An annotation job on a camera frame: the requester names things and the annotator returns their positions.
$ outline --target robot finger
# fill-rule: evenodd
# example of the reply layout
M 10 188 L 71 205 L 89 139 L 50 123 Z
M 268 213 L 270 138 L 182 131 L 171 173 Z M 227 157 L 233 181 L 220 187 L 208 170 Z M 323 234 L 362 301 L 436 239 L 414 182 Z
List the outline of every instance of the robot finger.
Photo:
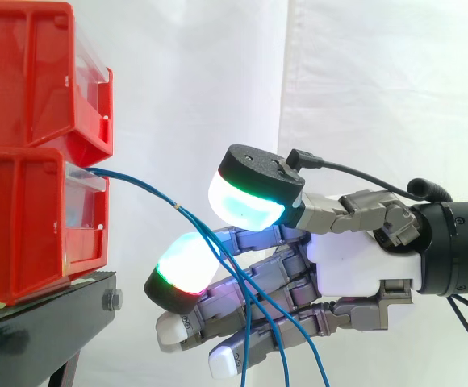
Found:
M 270 294 L 275 302 L 287 312 L 293 312 L 305 306 L 309 306 L 320 295 L 316 290 L 316 278 L 314 272 L 305 273 L 302 277 L 283 286 Z M 282 314 L 267 301 L 261 304 L 266 308 L 272 318 L 281 318 Z M 257 323 L 265 318 L 264 314 L 255 306 L 252 308 L 252 320 Z M 182 343 L 182 349 L 191 349 L 216 336 L 231 335 L 241 330 L 246 325 L 245 308 L 240 306 L 234 312 L 223 315 L 221 318 L 213 316 L 203 319 L 199 307 L 195 307 L 186 315 L 165 312 L 156 324 L 157 335 L 163 344 Z
M 347 314 L 334 315 L 330 305 L 325 302 L 295 312 L 292 316 L 310 336 L 330 335 L 336 328 L 349 322 Z M 286 318 L 275 320 L 284 347 L 294 347 L 305 343 L 305 338 Z M 215 379 L 234 377 L 242 371 L 244 359 L 245 332 L 238 331 L 224 340 L 209 353 L 209 368 Z M 249 362 L 252 367 L 261 363 L 270 352 L 277 351 L 276 340 L 270 325 L 264 322 L 250 331 Z

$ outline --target black fingertip cap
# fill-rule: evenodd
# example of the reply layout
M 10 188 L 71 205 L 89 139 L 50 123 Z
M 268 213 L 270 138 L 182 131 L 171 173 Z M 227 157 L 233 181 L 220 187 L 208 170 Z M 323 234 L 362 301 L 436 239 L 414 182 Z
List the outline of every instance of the black fingertip cap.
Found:
M 158 306 L 175 314 L 189 314 L 202 297 L 171 285 L 156 268 L 144 284 L 144 292 Z
M 247 145 L 231 145 L 218 167 L 219 175 L 237 189 L 291 206 L 305 180 L 296 171 L 284 171 L 283 157 Z

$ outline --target white fabric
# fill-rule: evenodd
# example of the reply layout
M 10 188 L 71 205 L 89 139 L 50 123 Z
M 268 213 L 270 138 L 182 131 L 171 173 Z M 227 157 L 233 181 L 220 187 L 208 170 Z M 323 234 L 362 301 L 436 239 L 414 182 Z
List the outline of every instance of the white fabric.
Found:
M 71 3 L 114 71 L 115 154 L 101 166 L 135 175 L 211 227 L 223 227 L 207 190 L 227 147 L 277 149 L 286 2 Z M 211 378 L 208 353 L 219 340 L 171 355 L 157 343 L 163 310 L 143 285 L 165 249 L 192 226 L 123 182 L 111 182 L 110 203 L 105 269 L 117 270 L 123 309 L 84 347 L 75 387 L 238 386 L 239 377 Z
M 402 187 L 426 177 L 468 200 L 468 1 L 294 0 L 288 23 L 281 155 L 307 150 Z M 375 188 L 303 175 L 327 195 Z M 315 339 L 331 385 L 468 385 L 467 333 L 445 299 L 414 296 L 387 332 Z M 307 346 L 286 353 L 294 385 L 321 383 Z M 275 367 L 257 381 L 282 383 Z

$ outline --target white fingertip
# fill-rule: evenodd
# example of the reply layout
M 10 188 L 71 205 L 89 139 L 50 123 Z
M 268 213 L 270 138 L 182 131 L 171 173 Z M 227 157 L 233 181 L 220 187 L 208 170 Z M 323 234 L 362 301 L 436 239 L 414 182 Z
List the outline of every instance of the white fingertip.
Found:
M 215 379 L 226 379 L 237 375 L 236 360 L 230 347 L 221 346 L 209 354 L 209 369 Z
M 164 345 L 177 344 L 187 339 L 186 327 L 180 315 L 164 312 L 157 319 L 155 330 L 159 340 Z
M 161 343 L 161 338 L 159 335 L 157 335 L 157 342 L 159 343 L 159 348 L 164 353 L 182 352 L 182 347 L 180 344 L 163 344 Z

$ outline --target cable connector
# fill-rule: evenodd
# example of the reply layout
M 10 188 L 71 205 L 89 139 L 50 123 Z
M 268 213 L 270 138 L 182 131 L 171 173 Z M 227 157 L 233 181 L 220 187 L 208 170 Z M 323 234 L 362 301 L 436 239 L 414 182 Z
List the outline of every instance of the cable connector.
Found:
M 286 158 L 286 164 L 290 168 L 299 172 L 300 169 L 319 169 L 324 166 L 324 159 L 317 157 L 312 153 L 300 151 L 298 149 L 291 149 L 290 154 Z

